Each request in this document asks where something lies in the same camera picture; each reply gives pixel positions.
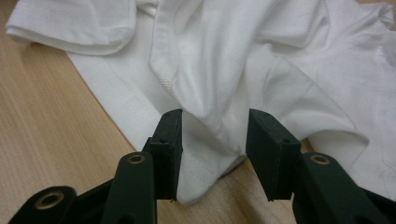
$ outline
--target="white cloth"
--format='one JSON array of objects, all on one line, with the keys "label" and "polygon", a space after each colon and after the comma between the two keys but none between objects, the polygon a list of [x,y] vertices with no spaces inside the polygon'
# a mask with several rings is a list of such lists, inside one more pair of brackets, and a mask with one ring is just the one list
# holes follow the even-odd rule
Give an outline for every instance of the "white cloth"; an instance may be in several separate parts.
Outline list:
[{"label": "white cloth", "polygon": [[361,187],[396,200],[391,6],[347,0],[113,5],[20,0],[7,32],[68,50],[136,149],[162,113],[182,107],[177,196],[183,203],[198,200],[245,158],[251,107],[273,114],[299,139],[309,137]]}]

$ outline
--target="white t-shirt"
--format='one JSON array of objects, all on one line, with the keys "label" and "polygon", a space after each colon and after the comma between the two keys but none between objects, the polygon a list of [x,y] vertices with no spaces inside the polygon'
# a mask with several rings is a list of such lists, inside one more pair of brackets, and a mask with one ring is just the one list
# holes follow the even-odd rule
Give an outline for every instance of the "white t-shirt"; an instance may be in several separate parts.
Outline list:
[{"label": "white t-shirt", "polygon": [[136,149],[181,107],[182,203],[245,158],[249,108],[396,200],[391,10],[347,0],[20,0],[7,33],[66,50]]}]

